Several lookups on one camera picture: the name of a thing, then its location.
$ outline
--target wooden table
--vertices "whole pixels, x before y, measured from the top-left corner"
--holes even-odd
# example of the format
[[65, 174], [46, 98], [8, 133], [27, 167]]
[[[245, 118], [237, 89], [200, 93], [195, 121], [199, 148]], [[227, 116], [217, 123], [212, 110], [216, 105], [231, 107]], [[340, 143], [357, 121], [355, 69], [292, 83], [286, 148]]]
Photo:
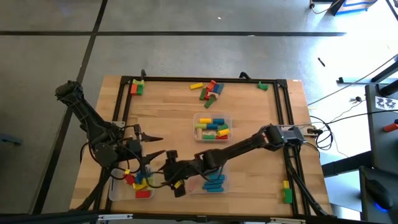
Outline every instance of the wooden table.
[[[96, 105], [97, 112], [112, 120], [121, 77], [106, 76]], [[143, 96], [133, 96], [127, 125], [139, 123], [148, 135], [164, 140], [144, 143], [144, 153], [158, 150], [178, 151], [178, 159], [193, 159], [194, 153], [211, 148], [224, 148], [248, 138], [267, 124], [278, 124], [272, 86], [266, 92], [248, 83], [226, 83], [219, 98], [209, 109], [199, 100], [201, 90], [190, 90], [187, 82], [146, 82]], [[300, 80], [288, 80], [288, 90], [295, 124], [307, 123], [310, 117]], [[193, 138], [192, 118], [195, 113], [229, 113], [233, 117], [233, 138], [228, 143], [209, 144]], [[131, 129], [126, 136], [134, 135]], [[305, 182], [317, 202], [331, 213], [318, 152], [303, 146], [301, 159]], [[151, 162], [160, 167], [165, 154]], [[132, 169], [136, 161], [130, 162]], [[287, 180], [283, 152], [256, 149], [228, 162], [227, 194], [186, 194], [175, 198], [169, 187], [155, 190], [151, 199], [124, 200], [112, 203], [112, 212], [162, 213], [195, 215], [244, 215], [291, 217], [291, 205], [283, 203], [282, 181]], [[93, 190], [101, 167], [85, 151], [70, 208], [79, 206]], [[104, 190], [101, 208], [105, 205]], [[301, 196], [297, 194], [299, 212], [303, 213]]]

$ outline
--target clear plastic bin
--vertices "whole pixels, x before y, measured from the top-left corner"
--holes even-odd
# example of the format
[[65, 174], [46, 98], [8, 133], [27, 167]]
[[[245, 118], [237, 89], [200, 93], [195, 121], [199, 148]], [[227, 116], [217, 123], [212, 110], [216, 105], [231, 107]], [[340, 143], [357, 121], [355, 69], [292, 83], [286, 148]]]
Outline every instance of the clear plastic bin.
[[188, 178], [188, 180], [186, 180], [185, 189], [190, 194], [224, 194], [224, 193], [228, 193], [228, 190], [229, 190], [229, 178], [228, 178], [229, 167], [228, 167], [228, 164], [224, 165], [223, 171], [221, 174], [223, 174], [225, 176], [225, 180], [222, 183], [222, 188], [224, 189], [223, 192], [207, 192], [207, 190], [202, 189], [202, 187], [204, 186], [204, 184], [207, 180], [205, 180], [200, 175], [196, 175], [194, 177]]
[[[115, 177], [122, 177], [124, 172], [122, 170], [113, 169], [112, 174]], [[152, 176], [152, 185], [155, 185], [155, 177], [156, 175]], [[115, 180], [111, 178], [110, 186], [109, 186], [109, 199], [114, 202], [121, 201], [121, 200], [144, 200], [150, 199], [154, 195], [154, 189], [147, 188], [150, 190], [150, 197], [149, 198], [136, 198], [136, 191], [133, 187], [126, 183], [125, 180]]]
[[[200, 118], [211, 118], [211, 119], [224, 119], [224, 123], [228, 125], [229, 128], [229, 134], [228, 134], [228, 139], [203, 139], [197, 138], [197, 130], [195, 128], [195, 124], [199, 123]], [[207, 130], [204, 129], [204, 132], [214, 132], [216, 134], [217, 130]], [[227, 113], [196, 113], [193, 115], [193, 138], [195, 138], [197, 141], [201, 142], [226, 142], [230, 139], [232, 139], [232, 117], [230, 114]]]

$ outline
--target gray floor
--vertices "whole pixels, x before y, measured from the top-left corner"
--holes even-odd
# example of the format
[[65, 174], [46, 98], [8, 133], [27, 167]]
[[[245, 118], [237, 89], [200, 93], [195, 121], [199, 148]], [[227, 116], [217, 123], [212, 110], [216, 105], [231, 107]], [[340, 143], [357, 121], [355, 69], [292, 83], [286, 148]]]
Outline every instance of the gray floor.
[[[2, 30], [90, 31], [101, 1], [0, 2]], [[317, 5], [321, 11], [327, 4]], [[368, 12], [333, 17], [314, 15], [304, 0], [109, 1], [102, 31], [261, 31], [347, 32], [344, 37], [97, 37], [83, 79], [86, 99], [94, 106], [104, 75], [138, 75], [143, 68], [153, 76], [237, 77], [245, 71], [253, 78], [301, 79], [311, 102], [341, 88], [337, 77], [361, 77], [398, 53], [397, 21], [385, 1]], [[0, 35], [0, 133], [24, 140], [21, 147], [0, 142], [1, 213], [29, 213], [49, 161], [57, 130], [65, 112], [54, 97], [56, 87], [78, 75], [88, 36]], [[326, 64], [323, 67], [317, 58]], [[331, 120], [363, 95], [363, 86], [350, 88], [322, 103], [311, 113]], [[351, 114], [365, 110], [364, 104]], [[347, 126], [332, 127], [339, 151], [349, 156], [370, 150], [369, 142], [354, 144]], [[79, 169], [78, 151], [85, 135], [73, 118], [44, 212], [69, 208]], [[334, 146], [327, 153], [340, 155]]]

